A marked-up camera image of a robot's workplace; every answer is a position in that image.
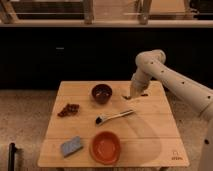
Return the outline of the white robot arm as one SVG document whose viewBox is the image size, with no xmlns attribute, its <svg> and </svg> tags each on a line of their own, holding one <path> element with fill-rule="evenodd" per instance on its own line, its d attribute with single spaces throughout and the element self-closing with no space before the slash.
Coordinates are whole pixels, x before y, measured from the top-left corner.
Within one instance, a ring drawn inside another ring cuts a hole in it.
<svg viewBox="0 0 213 171">
<path fill-rule="evenodd" d="M 166 67 L 165 53 L 160 50 L 141 52 L 136 56 L 136 72 L 132 75 L 130 96 L 140 96 L 151 78 L 160 81 L 208 122 L 198 171 L 213 171 L 213 90 Z"/>
</svg>

